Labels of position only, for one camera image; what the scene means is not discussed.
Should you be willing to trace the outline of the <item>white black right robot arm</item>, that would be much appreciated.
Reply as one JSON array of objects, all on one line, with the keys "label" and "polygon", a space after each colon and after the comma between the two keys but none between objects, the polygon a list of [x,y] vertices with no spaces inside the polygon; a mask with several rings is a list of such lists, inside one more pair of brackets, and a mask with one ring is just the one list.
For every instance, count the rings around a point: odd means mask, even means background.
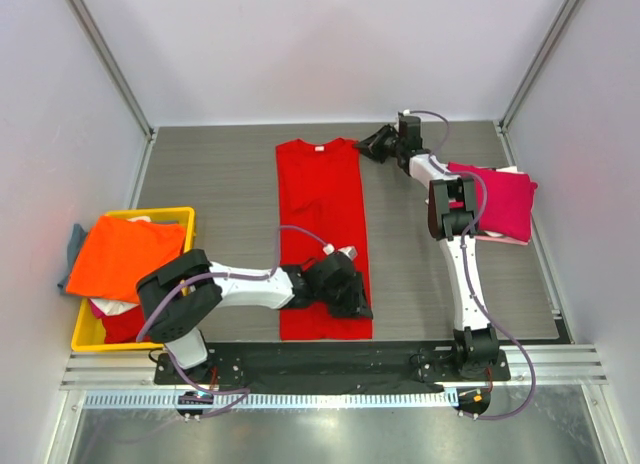
[{"label": "white black right robot arm", "polygon": [[382,126],[355,148],[378,163],[395,159],[405,174],[428,191],[427,225],[445,258],[454,301],[451,367],[462,379],[481,379],[498,364],[500,351],[476,264],[476,235],[488,190],[476,172],[451,171],[436,157],[436,149],[424,146],[423,116],[444,123],[444,136],[436,145],[441,148],[449,136],[449,121],[433,111],[410,109],[400,112],[395,124]]}]

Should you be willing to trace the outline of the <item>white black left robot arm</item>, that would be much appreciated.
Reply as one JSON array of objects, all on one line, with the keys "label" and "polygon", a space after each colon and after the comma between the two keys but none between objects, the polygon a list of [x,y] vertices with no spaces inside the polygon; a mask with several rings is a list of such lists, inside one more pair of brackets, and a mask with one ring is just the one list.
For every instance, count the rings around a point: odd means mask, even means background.
[{"label": "white black left robot arm", "polygon": [[247,269],[210,261],[204,250],[192,249],[137,283],[144,324],[136,339],[163,345],[174,372],[198,384],[212,371],[199,325],[217,308],[304,310],[319,303],[332,318],[368,322],[373,313],[356,256],[352,246],[329,247],[302,265]]}]

